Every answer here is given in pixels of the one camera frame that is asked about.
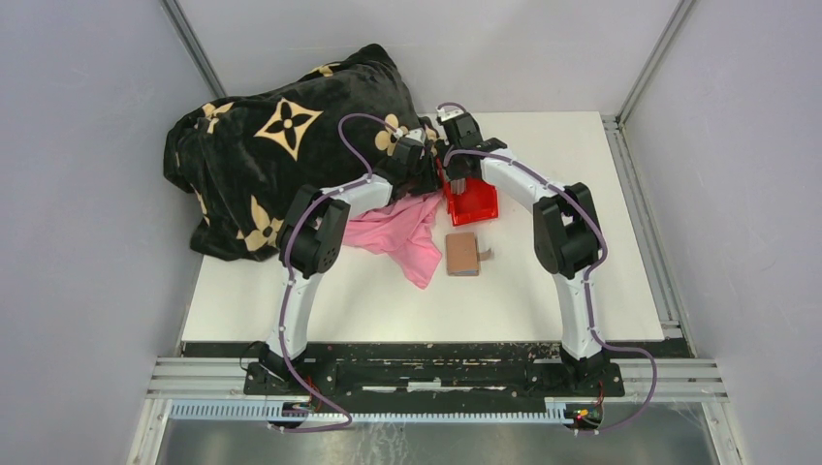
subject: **beige flower pattern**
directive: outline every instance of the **beige flower pattern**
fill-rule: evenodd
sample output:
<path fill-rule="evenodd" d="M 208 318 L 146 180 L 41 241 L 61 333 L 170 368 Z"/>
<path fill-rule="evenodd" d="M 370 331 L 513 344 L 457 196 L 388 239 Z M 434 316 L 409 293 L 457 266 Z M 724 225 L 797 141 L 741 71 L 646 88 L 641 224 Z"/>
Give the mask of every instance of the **beige flower pattern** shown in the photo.
<path fill-rule="evenodd" d="M 197 196 L 197 200 L 200 201 L 200 210 L 203 212 L 205 223 L 211 226 L 211 220 L 208 218 L 208 210 L 206 209 L 206 203 L 203 201 L 203 196 L 197 192 L 197 189 L 194 190 L 194 194 Z"/>
<path fill-rule="evenodd" d="M 328 65 L 318 66 L 308 73 L 319 73 L 327 78 L 333 75 L 332 66 L 339 66 L 339 63 L 329 63 Z"/>
<path fill-rule="evenodd" d="M 282 220 L 271 218 L 264 208 L 257 203 L 257 198 L 251 196 L 251 218 L 254 220 L 256 228 L 248 235 L 243 235 L 242 231 L 237 231 L 237 239 L 245 240 L 245 248 L 249 252 L 260 250 L 264 245 L 274 245 L 277 240 L 277 233 L 282 226 Z"/>
<path fill-rule="evenodd" d="M 233 104 L 234 102 L 229 102 L 220 107 L 215 107 L 213 104 L 203 105 L 203 113 L 205 113 L 205 118 L 208 120 L 208 129 L 205 130 L 207 133 L 214 134 L 214 125 L 220 121 L 218 116 L 230 110 Z"/>
<path fill-rule="evenodd" d="M 390 113 L 385 117 L 385 122 L 395 128 L 398 128 L 403 134 L 408 134 L 408 128 L 405 126 L 399 126 L 399 120 L 396 119 L 396 115 L 393 113 Z M 386 126 L 384 130 L 377 133 L 377 136 L 374 138 L 374 145 L 376 145 L 377 150 L 384 150 L 389 157 L 394 155 L 396 138 L 394 137 L 392 130 L 389 129 L 389 126 Z"/>
<path fill-rule="evenodd" d="M 302 136 L 320 114 L 321 111 L 303 108 L 294 102 L 280 99 L 269 122 L 257 131 L 254 137 L 277 142 L 297 160 Z"/>

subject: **metal floor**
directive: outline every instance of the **metal floor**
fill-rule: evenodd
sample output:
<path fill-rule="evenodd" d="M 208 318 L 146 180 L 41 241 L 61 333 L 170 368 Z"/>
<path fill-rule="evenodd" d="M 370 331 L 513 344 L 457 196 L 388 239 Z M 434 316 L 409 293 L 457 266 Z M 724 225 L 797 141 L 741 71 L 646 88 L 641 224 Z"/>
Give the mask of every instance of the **metal floor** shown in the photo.
<path fill-rule="evenodd" d="M 608 404 L 605 424 L 637 406 Z M 357 465 L 718 464 L 700 404 L 653 404 L 628 428 L 574 438 L 564 426 L 363 424 L 323 434 L 249 421 L 170 420 L 157 463 Z"/>

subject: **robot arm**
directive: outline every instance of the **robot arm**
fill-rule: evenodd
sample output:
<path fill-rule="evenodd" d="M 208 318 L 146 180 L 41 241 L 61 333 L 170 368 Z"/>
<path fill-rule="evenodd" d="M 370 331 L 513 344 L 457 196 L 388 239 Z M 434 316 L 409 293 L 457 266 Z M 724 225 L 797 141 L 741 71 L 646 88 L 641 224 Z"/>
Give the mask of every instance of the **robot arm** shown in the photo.
<path fill-rule="evenodd" d="M 537 182 L 529 174 L 529 171 L 533 171 L 528 167 L 513 162 L 516 159 L 504 143 L 497 139 L 482 141 L 479 128 L 470 114 L 457 110 L 446 116 L 438 119 L 446 130 L 449 143 L 457 148 L 471 148 L 489 154 L 485 158 L 464 155 L 455 157 L 455 163 L 446 169 L 448 178 L 482 178 L 523 207 L 532 210 L 534 250 L 540 264 L 553 276 L 559 296 L 563 324 L 562 361 L 569 366 L 577 380 L 585 378 L 608 362 L 607 355 L 591 334 L 584 293 L 585 271 L 598 257 L 599 244 L 596 237 L 561 196 Z M 400 156 L 396 152 L 394 157 L 388 159 L 393 165 L 379 170 L 380 175 L 373 175 L 370 180 L 364 176 L 349 184 L 357 184 L 357 187 L 335 187 L 321 191 L 303 186 L 300 189 L 277 237 L 282 263 L 284 245 L 294 233 L 295 224 L 303 212 L 324 193 L 337 192 L 331 194 L 318 208 L 323 215 L 319 227 L 313 226 L 317 218 L 310 218 L 311 221 L 306 222 L 297 232 L 299 236 L 292 250 L 291 263 L 300 271 L 300 275 L 289 282 L 288 273 L 283 273 L 282 295 L 287 300 L 281 308 L 286 315 L 283 325 L 273 330 L 267 340 L 267 347 L 261 353 L 260 362 L 266 369 L 285 379 L 287 371 L 283 366 L 283 357 L 299 358 L 307 345 L 308 318 L 313 299 L 323 273 L 333 265 L 339 253 L 348 217 L 387 205 L 396 196 L 397 186 L 406 179 L 409 172 L 407 167 L 423 159 L 418 154 L 424 145 L 425 136 L 414 132 L 402 138 L 397 145 Z M 584 184 L 551 184 L 579 203 L 596 221 L 593 200 Z M 285 354 L 280 348 L 281 337 L 286 348 Z"/>
<path fill-rule="evenodd" d="M 308 343 L 308 317 L 311 314 L 314 296 L 317 294 L 317 288 L 320 286 L 324 273 L 336 262 L 342 247 L 342 236 L 345 233 L 348 218 L 360 216 L 368 210 L 380 208 L 391 201 L 393 186 L 382 176 L 375 174 L 368 178 L 364 175 L 350 184 L 360 185 L 352 189 L 332 187 L 322 190 L 303 186 L 286 214 L 277 237 L 277 246 L 281 251 L 285 249 L 285 244 L 294 233 L 294 226 L 305 209 L 320 195 L 332 193 L 324 205 L 321 205 L 321 209 L 325 207 L 325 212 L 319 227 L 314 228 L 306 224 L 299 232 L 292 250 L 291 262 L 300 273 L 295 275 L 292 282 L 289 282 L 286 270 L 282 273 L 280 295 L 285 296 L 288 293 L 284 330 L 280 331 L 279 327 L 275 328 L 266 340 L 269 347 L 280 358 L 283 357 L 279 344 L 280 332 L 285 338 L 286 351 L 290 357 L 297 357 L 305 350 Z M 284 263 L 282 254 L 280 262 Z"/>
<path fill-rule="evenodd" d="M 497 148 L 491 154 L 512 161 L 516 160 L 508 148 Z M 562 208 L 564 206 L 562 199 L 546 186 L 538 184 L 527 171 L 515 167 L 510 162 L 491 157 L 482 159 L 480 167 L 482 179 L 485 182 L 513 198 L 523 208 L 533 211 L 534 251 L 540 264 L 552 275 L 559 297 L 559 311 L 562 317 L 562 349 L 576 360 L 595 356 L 602 348 L 593 339 L 588 324 L 583 278 L 586 269 L 596 261 L 597 257 L 598 245 L 593 233 L 580 228 L 583 223 L 577 223 L 577 220 L 573 218 L 566 226 L 562 217 L 568 209 Z M 579 199 L 587 196 L 590 200 L 590 193 L 582 184 L 568 188 L 556 184 L 554 186 L 573 193 L 573 198 Z M 586 210 L 589 213 L 594 212 L 592 201 L 583 201 L 583 203 L 587 203 L 586 206 L 589 208 Z M 574 243 L 573 233 L 576 231 L 582 235 L 589 233 L 590 236 L 582 237 L 579 244 Z M 563 260 L 568 259 L 572 254 L 578 256 L 576 263 L 573 263 L 574 259 L 571 263 Z M 593 278 L 590 279 L 590 286 L 594 288 Z"/>

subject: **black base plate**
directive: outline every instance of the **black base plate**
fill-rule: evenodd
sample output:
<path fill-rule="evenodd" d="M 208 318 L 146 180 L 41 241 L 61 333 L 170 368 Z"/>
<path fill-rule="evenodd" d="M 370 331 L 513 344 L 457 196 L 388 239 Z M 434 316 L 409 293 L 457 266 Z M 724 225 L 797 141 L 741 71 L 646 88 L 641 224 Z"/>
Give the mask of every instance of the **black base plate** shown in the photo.
<path fill-rule="evenodd" d="M 319 356 L 306 357 L 297 370 L 333 402 L 349 412 L 364 414 L 538 413 L 545 412 L 545 397 L 589 399 L 601 390 L 606 397 L 625 395 L 619 366 L 614 363 L 607 364 L 595 378 L 571 388 L 568 371 L 558 360 L 539 361 Z M 296 381 L 274 377 L 259 363 L 250 363 L 248 374 L 243 389 L 247 395 L 306 395 Z M 419 385 L 414 385 L 435 380 L 441 387 L 464 390 L 419 390 Z"/>

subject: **small brown box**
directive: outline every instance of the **small brown box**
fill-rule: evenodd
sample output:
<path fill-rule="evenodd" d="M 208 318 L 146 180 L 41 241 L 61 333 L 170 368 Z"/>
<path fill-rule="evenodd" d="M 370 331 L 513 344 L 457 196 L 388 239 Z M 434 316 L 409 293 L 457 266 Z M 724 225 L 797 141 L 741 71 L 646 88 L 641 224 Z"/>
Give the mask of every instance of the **small brown box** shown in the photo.
<path fill-rule="evenodd" d="M 446 235 L 445 260 L 449 276 L 478 276 L 480 257 L 477 235 L 473 232 Z"/>

